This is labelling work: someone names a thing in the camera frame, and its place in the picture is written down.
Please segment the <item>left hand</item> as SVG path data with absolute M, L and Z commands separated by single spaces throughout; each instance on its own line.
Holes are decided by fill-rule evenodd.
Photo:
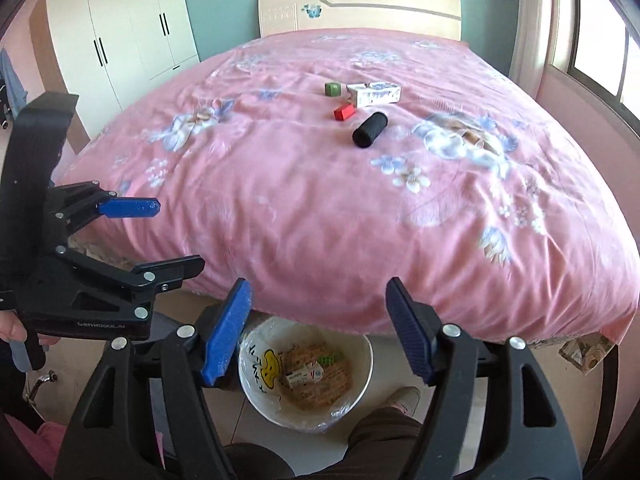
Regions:
M 27 330 L 23 326 L 20 319 L 13 311 L 0 312 L 0 337 L 2 340 L 25 342 L 27 338 Z M 39 343 L 42 346 L 52 346 L 57 344 L 60 338 L 48 335 L 38 335 Z

